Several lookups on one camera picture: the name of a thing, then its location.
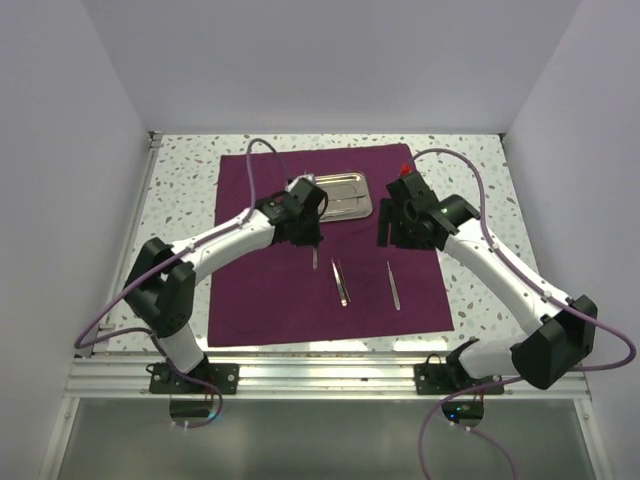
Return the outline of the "steel scalpel handle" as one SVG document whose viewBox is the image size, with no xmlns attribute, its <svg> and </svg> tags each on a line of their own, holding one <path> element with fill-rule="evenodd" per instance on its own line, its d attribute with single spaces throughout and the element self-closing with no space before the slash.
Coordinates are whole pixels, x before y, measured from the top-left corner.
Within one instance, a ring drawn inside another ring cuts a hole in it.
<svg viewBox="0 0 640 480">
<path fill-rule="evenodd" d="M 395 277 L 390 265 L 390 262 L 387 261 L 386 262 L 386 266 L 387 266 L 387 272 L 388 272 L 388 279 L 389 279 L 389 284 L 390 284 L 390 289 L 391 289 L 391 295 L 392 295 L 392 299 L 393 299 L 393 304 L 394 304 L 394 308 L 396 309 L 396 311 L 400 311 L 401 310 L 401 302 L 399 299 L 399 294 L 398 294 L 398 290 L 397 290 L 397 285 L 395 282 Z"/>
</svg>

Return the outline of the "purple surgical cloth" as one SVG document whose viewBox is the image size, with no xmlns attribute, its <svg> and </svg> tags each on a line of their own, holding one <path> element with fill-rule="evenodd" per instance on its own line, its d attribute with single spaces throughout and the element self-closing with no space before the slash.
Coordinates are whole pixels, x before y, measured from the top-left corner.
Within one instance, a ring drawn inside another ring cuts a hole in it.
<svg viewBox="0 0 640 480">
<path fill-rule="evenodd" d="M 379 202 L 411 157 L 406 144 L 282 153 L 294 176 L 364 174 L 373 212 L 321 224 L 318 265 L 312 248 L 288 242 L 233 261 L 212 275 L 207 341 L 236 347 L 400 336 L 453 330 L 435 251 L 377 246 Z M 245 157 L 221 157 L 215 223 L 247 206 Z M 342 268 L 351 302 L 343 307 L 331 259 Z M 389 262 L 400 302 L 394 305 Z"/>
</svg>

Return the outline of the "steel wide tweezers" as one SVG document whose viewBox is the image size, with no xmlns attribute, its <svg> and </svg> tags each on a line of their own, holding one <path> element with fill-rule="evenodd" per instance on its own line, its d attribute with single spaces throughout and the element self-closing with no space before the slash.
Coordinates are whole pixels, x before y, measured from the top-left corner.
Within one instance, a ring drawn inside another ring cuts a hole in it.
<svg viewBox="0 0 640 480">
<path fill-rule="evenodd" d="M 338 260 L 331 259 L 331 267 L 340 297 L 340 303 L 343 307 L 347 307 L 351 303 L 350 295 L 346 285 L 343 270 Z"/>
</svg>

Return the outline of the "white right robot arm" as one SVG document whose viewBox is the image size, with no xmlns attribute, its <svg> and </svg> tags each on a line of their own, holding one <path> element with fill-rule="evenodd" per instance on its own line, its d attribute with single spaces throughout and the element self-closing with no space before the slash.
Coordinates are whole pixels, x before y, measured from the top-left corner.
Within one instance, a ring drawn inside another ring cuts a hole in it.
<svg viewBox="0 0 640 480">
<path fill-rule="evenodd" d="M 598 308 L 586 295 L 571 298 L 524 264 L 493 233 L 483 232 L 480 213 L 463 197 L 439 200 L 418 172 L 386 186 L 380 202 L 379 246 L 439 250 L 470 270 L 508 309 L 520 334 L 512 339 L 468 340 L 438 364 L 426 362 L 424 377 L 457 392 L 496 375 L 518 375 L 546 390 L 592 351 L 595 328 L 584 321 Z"/>
</svg>

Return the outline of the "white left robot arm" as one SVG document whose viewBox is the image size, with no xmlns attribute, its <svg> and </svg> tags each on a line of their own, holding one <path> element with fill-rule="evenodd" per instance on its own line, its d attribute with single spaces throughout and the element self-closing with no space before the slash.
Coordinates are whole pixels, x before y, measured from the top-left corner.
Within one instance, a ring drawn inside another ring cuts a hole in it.
<svg viewBox="0 0 640 480">
<path fill-rule="evenodd" d="M 125 283 L 124 301 L 150 329 L 182 390 L 197 392 L 210 379 L 207 355 L 189 325 L 195 287 L 222 267 L 272 245 L 318 246 L 327 203 L 315 178 L 303 175 L 209 231 L 174 243 L 155 237 L 143 245 Z"/>
</svg>

